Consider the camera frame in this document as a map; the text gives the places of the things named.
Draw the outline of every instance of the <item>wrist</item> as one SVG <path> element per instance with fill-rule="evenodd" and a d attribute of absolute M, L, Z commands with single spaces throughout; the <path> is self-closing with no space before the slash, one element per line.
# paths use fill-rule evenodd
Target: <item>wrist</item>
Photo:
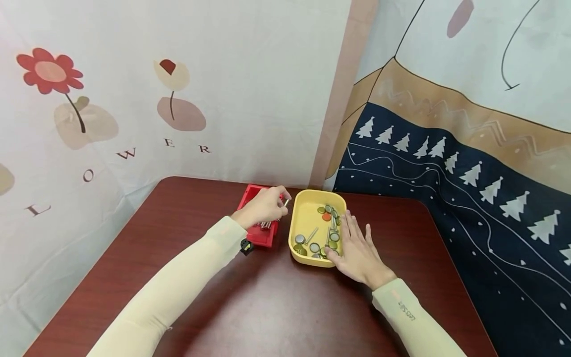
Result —
<path fill-rule="evenodd" d="M 372 290 L 375 291 L 383 285 L 396 280 L 397 276 L 392 270 L 384 270 L 380 272 L 373 273 L 365 279 L 365 284 Z"/>
<path fill-rule="evenodd" d="M 250 216 L 250 214 L 248 214 L 248 212 L 244 211 L 243 209 L 234 212 L 234 214 L 232 214 L 230 218 L 232 218 L 236 223 L 238 223 L 240 227 L 242 227 L 244 230 L 248 230 L 248 228 L 252 227 L 257 223 Z"/>

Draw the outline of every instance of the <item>navy blue fabric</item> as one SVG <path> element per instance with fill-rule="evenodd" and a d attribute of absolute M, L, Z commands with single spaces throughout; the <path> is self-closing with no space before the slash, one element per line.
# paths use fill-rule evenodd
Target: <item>navy blue fabric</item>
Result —
<path fill-rule="evenodd" d="M 372 117 L 371 137 L 360 138 L 357 133 Z M 391 126 L 389 144 L 375 140 Z M 393 145 L 407 134 L 408 152 L 397 151 Z M 429 151 L 446 137 L 442 158 L 414 156 L 427 136 Z M 445 160 L 455 152 L 458 160 L 451 174 Z M 479 162 L 477 187 L 465 184 L 460 177 Z M 500 176 L 503 180 L 493 204 L 482 201 L 480 191 Z M 423 202 L 498 354 L 571 356 L 571 266 L 560 252 L 571 248 L 570 195 L 459 143 L 446 130 L 416 126 L 371 103 L 355 126 L 333 190 Z M 505 217 L 500 206 L 525 191 L 529 195 L 521 221 Z M 528 227 L 555 210 L 561 214 L 549 244 L 532 239 Z"/>

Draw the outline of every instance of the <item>flower stem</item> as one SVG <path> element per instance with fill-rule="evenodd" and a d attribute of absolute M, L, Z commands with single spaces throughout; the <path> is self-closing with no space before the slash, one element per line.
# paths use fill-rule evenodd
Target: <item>flower stem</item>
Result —
<path fill-rule="evenodd" d="M 172 93 L 171 93 L 171 100 L 169 101 L 169 104 L 170 104 L 170 106 L 171 106 L 171 118 L 172 118 L 172 120 L 175 119 L 175 115 L 172 113 L 172 98 L 174 97 L 174 95 L 175 95 L 175 91 L 172 91 Z"/>
<path fill-rule="evenodd" d="M 73 107 L 73 109 L 75 110 L 75 113 L 77 114 L 77 117 L 79 118 L 79 126 L 81 127 L 81 132 L 85 133 L 85 123 L 83 123 L 83 119 L 81 118 L 81 115 L 79 114 L 79 110 L 77 110 L 77 108 L 75 107 L 75 104 L 73 104 L 73 101 L 71 100 L 70 96 L 67 95 L 67 93 L 66 93 L 66 98 L 68 101 L 70 101 L 71 106 Z"/>

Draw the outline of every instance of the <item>wooden table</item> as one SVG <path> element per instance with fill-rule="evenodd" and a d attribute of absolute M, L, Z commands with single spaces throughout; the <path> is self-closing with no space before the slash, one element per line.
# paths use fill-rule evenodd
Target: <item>wooden table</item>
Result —
<path fill-rule="evenodd" d="M 163 265 L 237 208 L 245 188 L 161 181 L 25 356 L 85 356 Z M 361 225 L 371 224 L 385 263 L 465 353 L 496 356 L 428 210 L 407 199 L 342 196 Z M 292 259 L 289 222 L 289 216 L 280 222 L 272 248 L 239 254 L 214 277 L 167 331 L 155 356 L 406 355 L 372 308 L 370 291 L 334 268 Z"/>

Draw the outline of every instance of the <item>red flower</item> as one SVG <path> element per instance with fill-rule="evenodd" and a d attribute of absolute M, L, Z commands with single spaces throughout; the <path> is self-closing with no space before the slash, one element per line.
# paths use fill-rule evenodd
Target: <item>red flower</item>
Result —
<path fill-rule="evenodd" d="M 83 73 L 73 68 L 73 61 L 66 55 L 54 57 L 48 51 L 36 48 L 32 51 L 33 56 L 20 54 L 16 61 L 24 69 L 24 82 L 29 86 L 38 86 L 42 94 L 48 94 L 52 90 L 67 94 L 70 87 L 82 89 L 83 84 L 76 78 L 83 77 Z"/>

